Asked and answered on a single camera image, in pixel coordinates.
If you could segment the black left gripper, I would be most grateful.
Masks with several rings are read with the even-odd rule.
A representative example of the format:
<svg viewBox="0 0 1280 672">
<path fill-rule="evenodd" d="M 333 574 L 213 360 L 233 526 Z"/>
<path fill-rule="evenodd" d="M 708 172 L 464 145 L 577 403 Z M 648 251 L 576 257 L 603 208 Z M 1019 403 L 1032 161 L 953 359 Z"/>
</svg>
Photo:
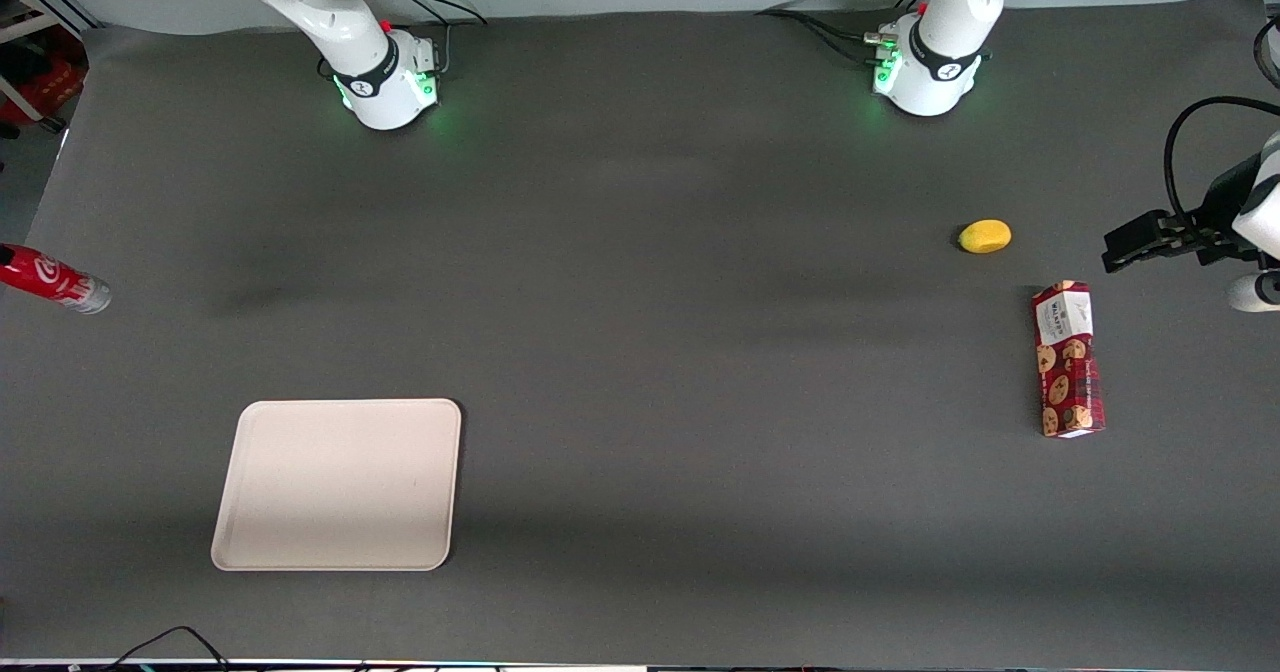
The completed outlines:
<svg viewBox="0 0 1280 672">
<path fill-rule="evenodd" d="M 1199 243 L 1184 218 L 1165 210 L 1151 210 L 1133 218 L 1123 227 L 1123 236 L 1105 236 L 1105 273 L 1117 274 L 1147 259 L 1172 259 L 1194 252 L 1199 265 L 1213 265 L 1224 259 L 1260 265 L 1260 250 L 1233 229 L 1233 221 L 1253 189 L 1260 166 L 1261 157 L 1253 154 L 1212 180 L 1201 206 L 1192 211 Z"/>
</svg>

